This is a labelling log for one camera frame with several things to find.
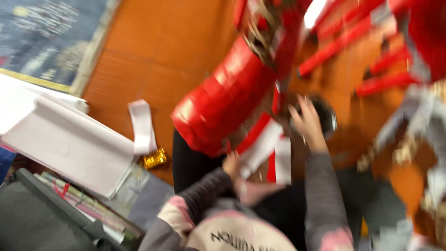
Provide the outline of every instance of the orange floor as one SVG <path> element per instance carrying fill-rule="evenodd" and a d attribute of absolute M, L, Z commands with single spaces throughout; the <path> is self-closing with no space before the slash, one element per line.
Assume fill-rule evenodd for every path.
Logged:
<path fill-rule="evenodd" d="M 357 0 L 346 0 L 330 18 L 339 17 L 357 4 Z M 83 98 L 91 108 L 89 115 L 133 139 L 127 103 L 145 99 L 152 107 L 158 146 L 172 154 L 170 113 L 188 91 L 217 67 L 232 46 L 237 36 L 232 11 L 233 1 L 228 0 L 123 0 L 84 92 Z M 351 166 L 367 151 L 375 134 L 402 100 L 402 90 L 351 99 L 365 68 L 379 57 L 381 40 L 381 32 L 371 32 L 318 67 L 309 79 L 299 80 L 293 74 L 291 92 L 319 92 L 338 115 L 339 129 L 328 142 L 332 155 L 346 156 L 337 166 Z M 316 49 L 317 45 L 306 41 L 295 65 Z M 402 63 L 392 70 L 404 68 Z M 408 214 L 417 221 L 416 230 L 432 236 L 429 217 L 417 211 L 425 170 L 433 165 L 434 157 L 423 146 L 414 163 L 393 166 L 394 147 L 389 146 L 379 157 L 374 172 L 391 179 L 407 204 Z M 153 172 L 172 183 L 170 168 L 157 168 Z"/>

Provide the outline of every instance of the hand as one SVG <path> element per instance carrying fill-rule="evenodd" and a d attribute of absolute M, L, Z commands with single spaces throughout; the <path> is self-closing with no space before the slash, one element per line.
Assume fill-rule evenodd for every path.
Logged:
<path fill-rule="evenodd" d="M 240 176 L 239 154 L 237 152 L 227 154 L 226 159 L 223 161 L 222 168 L 233 182 L 238 179 Z"/>
<path fill-rule="evenodd" d="M 322 134 L 321 122 L 319 121 L 319 115 L 313 106 L 313 103 L 300 95 L 297 96 L 297 100 L 302 110 L 302 116 L 299 115 L 296 108 L 289 105 L 289 113 L 293 117 L 294 126 L 297 131 L 305 137 L 308 147 L 312 152 L 324 152 L 328 151 L 327 144 L 325 143 L 324 135 Z"/>

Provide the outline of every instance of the black bag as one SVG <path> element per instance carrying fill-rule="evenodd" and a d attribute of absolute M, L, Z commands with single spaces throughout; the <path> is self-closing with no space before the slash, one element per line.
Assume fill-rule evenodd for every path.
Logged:
<path fill-rule="evenodd" d="M 129 251 L 28 170 L 0 187 L 0 250 Z"/>

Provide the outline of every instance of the black pants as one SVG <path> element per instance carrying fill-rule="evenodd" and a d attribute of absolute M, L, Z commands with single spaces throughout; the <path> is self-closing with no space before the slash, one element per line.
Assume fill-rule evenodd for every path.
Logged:
<path fill-rule="evenodd" d="M 199 181 L 207 173 L 222 165 L 225 156 L 210 158 L 190 149 L 186 141 L 175 130 L 173 133 L 173 186 L 179 193 Z M 227 191 L 222 197 L 234 197 Z M 305 245 L 305 189 L 303 182 L 278 191 L 252 208 L 261 218 L 282 231 L 299 251 Z"/>

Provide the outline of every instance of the gold ribbon roll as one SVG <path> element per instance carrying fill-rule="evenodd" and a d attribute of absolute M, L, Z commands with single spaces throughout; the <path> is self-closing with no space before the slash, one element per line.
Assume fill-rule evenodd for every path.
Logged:
<path fill-rule="evenodd" d="M 159 148 L 153 153 L 142 157 L 141 166 L 143 166 L 146 170 L 149 170 L 166 162 L 166 152 L 164 151 L 164 148 Z"/>

